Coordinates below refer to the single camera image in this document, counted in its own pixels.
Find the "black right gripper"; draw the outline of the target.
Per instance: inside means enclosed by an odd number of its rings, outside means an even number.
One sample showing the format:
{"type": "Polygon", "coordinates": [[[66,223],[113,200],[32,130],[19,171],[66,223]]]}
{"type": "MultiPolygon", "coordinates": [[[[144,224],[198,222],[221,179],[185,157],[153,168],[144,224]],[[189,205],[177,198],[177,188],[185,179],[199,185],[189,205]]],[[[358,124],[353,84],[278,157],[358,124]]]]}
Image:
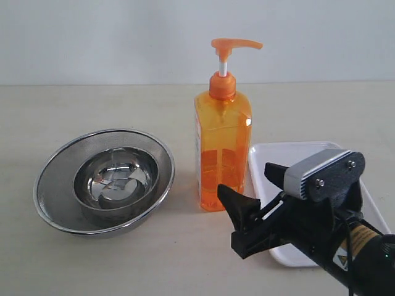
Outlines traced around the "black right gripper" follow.
{"type": "Polygon", "coordinates": [[[292,244],[318,265],[326,265],[339,248],[348,263],[354,257],[352,230],[362,220],[360,183],[345,195],[319,203],[299,200],[284,190],[288,166],[267,162],[265,177],[282,191],[264,207],[260,200],[219,184],[217,197],[234,227],[231,248],[241,257],[292,244]]]}

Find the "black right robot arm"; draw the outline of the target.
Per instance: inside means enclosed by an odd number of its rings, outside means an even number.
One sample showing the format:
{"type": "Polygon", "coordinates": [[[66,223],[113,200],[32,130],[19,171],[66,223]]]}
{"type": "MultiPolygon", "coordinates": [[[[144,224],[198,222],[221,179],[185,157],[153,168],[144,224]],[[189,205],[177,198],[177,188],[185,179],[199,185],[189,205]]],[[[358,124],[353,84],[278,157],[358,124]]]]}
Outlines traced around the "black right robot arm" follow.
{"type": "Polygon", "coordinates": [[[231,247],[241,257],[291,244],[346,286],[350,295],[394,294],[394,236],[362,216],[361,154],[291,167],[267,163],[280,191],[262,207],[220,184],[217,195],[233,226],[231,247]]]}

